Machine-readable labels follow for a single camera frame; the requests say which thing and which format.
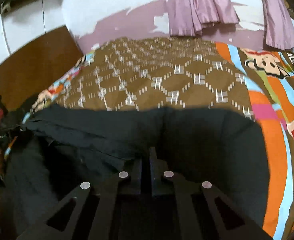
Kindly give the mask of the large black jacket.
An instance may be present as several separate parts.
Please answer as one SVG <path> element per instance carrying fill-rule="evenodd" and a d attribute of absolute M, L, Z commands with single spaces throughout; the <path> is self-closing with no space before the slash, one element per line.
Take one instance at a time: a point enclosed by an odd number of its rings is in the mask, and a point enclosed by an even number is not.
<path fill-rule="evenodd" d="M 107 112 L 53 105 L 13 145 L 1 193 L 1 230 L 16 239 L 83 182 L 99 185 L 142 161 L 141 207 L 120 239 L 177 239 L 151 194 L 150 148 L 168 169 L 208 181 L 262 228 L 270 172 L 260 126 L 226 109 Z"/>

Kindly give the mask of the dark clothes pile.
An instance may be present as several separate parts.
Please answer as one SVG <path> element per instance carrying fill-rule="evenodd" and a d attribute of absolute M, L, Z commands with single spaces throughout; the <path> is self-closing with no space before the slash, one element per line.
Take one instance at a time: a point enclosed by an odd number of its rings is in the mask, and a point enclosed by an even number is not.
<path fill-rule="evenodd" d="M 10 128 L 22 123 L 24 116 L 30 112 L 32 105 L 36 102 L 38 98 L 38 93 L 33 94 L 27 98 L 21 106 L 16 109 L 8 111 L 7 115 L 3 117 L 0 121 L 0 128 Z"/>

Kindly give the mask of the brown wooden headboard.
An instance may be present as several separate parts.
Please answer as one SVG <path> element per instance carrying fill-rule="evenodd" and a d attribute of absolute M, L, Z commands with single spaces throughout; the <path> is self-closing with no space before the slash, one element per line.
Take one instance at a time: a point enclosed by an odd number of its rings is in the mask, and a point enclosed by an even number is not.
<path fill-rule="evenodd" d="M 66 26 L 17 50 L 0 64 L 0 95 L 7 109 L 48 88 L 82 57 Z"/>

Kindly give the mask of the brown patterned bedspread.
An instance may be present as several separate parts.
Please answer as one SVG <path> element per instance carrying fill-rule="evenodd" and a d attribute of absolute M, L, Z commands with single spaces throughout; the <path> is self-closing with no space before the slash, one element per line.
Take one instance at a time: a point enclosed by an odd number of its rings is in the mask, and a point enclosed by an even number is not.
<path fill-rule="evenodd" d="M 200 38 L 119 38 L 84 55 L 32 105 L 143 111 L 205 107 L 235 111 L 262 128 L 270 181 L 262 227 L 294 231 L 294 54 L 253 51 Z"/>

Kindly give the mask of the pink left curtain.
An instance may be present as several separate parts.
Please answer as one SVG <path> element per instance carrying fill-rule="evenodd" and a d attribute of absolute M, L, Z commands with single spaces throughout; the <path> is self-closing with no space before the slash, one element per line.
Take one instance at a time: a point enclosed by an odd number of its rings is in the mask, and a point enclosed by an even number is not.
<path fill-rule="evenodd" d="M 168 0 L 169 34 L 196 36 L 217 24 L 238 24 L 231 0 Z"/>

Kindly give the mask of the pink curtain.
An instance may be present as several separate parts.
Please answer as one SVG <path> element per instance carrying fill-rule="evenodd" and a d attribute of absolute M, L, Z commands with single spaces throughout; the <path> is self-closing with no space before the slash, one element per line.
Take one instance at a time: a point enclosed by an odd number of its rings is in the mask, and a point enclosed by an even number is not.
<path fill-rule="evenodd" d="M 238 24 L 231 0 L 168 0 L 169 34 L 196 36 L 217 24 Z"/>
<path fill-rule="evenodd" d="M 262 0 L 266 45 L 279 50 L 294 48 L 294 27 L 284 0 Z"/>

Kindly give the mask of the pink right curtain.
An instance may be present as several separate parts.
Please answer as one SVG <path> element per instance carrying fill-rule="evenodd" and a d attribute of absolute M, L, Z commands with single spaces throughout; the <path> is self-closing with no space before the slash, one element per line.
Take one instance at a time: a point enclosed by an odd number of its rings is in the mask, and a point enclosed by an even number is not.
<path fill-rule="evenodd" d="M 266 45 L 279 50 L 294 48 L 294 27 L 284 0 L 262 0 Z"/>

